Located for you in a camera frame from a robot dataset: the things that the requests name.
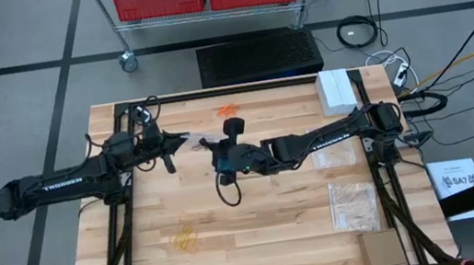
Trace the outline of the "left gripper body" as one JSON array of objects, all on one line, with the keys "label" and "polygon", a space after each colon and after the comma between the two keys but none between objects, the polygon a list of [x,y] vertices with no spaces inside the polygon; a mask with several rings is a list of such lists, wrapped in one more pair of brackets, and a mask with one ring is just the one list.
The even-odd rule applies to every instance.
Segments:
[{"label": "left gripper body", "polygon": [[172,161],[172,155],[175,153],[175,151],[172,150],[173,135],[159,129],[154,121],[144,125],[144,139],[145,145],[153,157],[162,158],[168,173],[176,173],[177,170]]}]

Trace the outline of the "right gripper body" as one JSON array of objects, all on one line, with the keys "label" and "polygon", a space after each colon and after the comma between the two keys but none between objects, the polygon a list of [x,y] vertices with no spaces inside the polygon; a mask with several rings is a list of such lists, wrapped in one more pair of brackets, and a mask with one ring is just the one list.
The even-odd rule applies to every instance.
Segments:
[{"label": "right gripper body", "polygon": [[258,167],[258,158],[254,155],[256,146],[238,144],[237,137],[244,132],[245,121],[241,118],[227,119],[223,124],[226,135],[227,158],[216,161],[219,183],[221,186],[231,185],[237,181],[237,172],[248,174]]}]

